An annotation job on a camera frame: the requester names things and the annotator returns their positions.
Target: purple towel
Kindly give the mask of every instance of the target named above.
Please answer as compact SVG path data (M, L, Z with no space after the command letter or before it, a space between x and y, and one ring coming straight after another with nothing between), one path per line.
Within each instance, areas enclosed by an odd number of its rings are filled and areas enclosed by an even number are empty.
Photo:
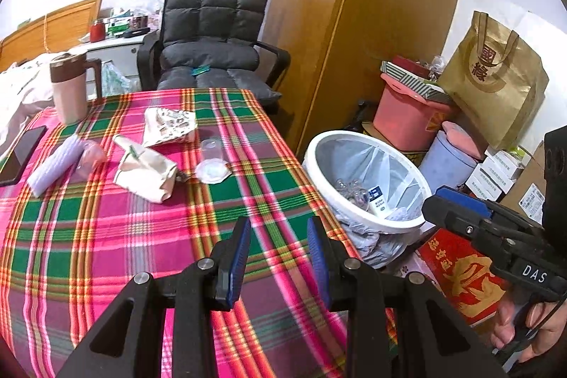
M45 190L77 162L83 153L84 142L72 135L59 146L28 178L33 195L39 197Z

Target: pink plastic bin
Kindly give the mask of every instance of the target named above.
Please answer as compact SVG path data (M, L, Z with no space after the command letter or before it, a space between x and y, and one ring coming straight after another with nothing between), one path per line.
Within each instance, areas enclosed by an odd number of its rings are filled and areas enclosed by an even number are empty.
M401 151L426 151L457 108L429 101L412 89L382 74L386 87L378 105L373 125Z

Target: hand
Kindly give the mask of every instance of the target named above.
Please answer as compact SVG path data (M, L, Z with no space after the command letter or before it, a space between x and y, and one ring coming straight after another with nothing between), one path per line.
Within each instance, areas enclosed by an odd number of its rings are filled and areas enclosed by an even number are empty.
M526 317L526 326L533 328L551 312L557 303L538 303L531 307ZM495 348L502 349L514 338L515 330L512 316L514 303L510 293L506 292L496 311L496 323L490 340ZM518 362L525 362L533 357L549 351L559 340L565 324L567 323L567 303L564 303L557 312L539 329L534 341L521 354Z

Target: white drawer cabinet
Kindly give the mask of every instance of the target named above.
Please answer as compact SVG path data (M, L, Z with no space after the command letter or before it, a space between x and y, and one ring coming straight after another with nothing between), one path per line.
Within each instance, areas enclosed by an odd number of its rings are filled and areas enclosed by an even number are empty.
M139 82L136 57L144 36L129 39L107 39L100 42L82 44L73 47L69 53L86 53L87 59L100 59L103 63L112 61L114 66L128 79ZM87 70L87 95L96 94L95 75Z

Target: smartphone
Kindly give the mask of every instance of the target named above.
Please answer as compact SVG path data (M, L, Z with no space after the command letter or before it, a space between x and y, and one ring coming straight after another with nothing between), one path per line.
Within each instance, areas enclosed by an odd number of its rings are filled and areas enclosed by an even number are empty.
M38 147L45 132L47 132L46 126L24 132L0 171L0 186L15 185L20 181L33 151Z

